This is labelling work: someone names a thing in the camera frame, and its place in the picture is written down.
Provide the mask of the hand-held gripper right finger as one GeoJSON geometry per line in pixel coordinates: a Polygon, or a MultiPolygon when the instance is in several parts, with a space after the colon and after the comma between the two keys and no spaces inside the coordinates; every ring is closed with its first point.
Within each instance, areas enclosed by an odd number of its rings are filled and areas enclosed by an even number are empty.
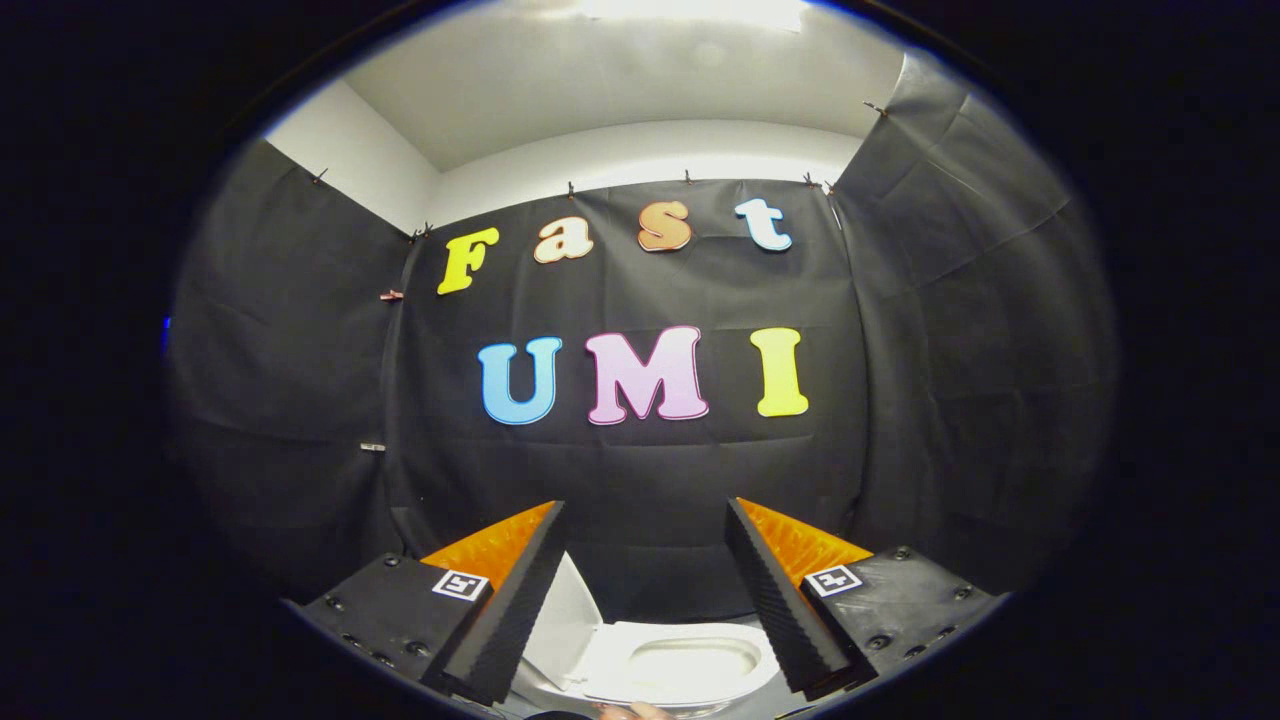
{"type": "Polygon", "coordinates": [[[809,701],[895,678],[1006,602],[913,547],[874,553],[741,497],[724,542],[788,688],[809,701]]]}

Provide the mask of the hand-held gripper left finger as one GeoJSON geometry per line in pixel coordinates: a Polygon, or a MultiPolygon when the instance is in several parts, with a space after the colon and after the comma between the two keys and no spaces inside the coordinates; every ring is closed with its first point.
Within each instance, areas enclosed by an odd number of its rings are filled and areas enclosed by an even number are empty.
{"type": "Polygon", "coordinates": [[[540,503],[424,557],[387,553],[301,605],[300,619],[412,688],[503,702],[564,553],[563,510],[540,503]]]}

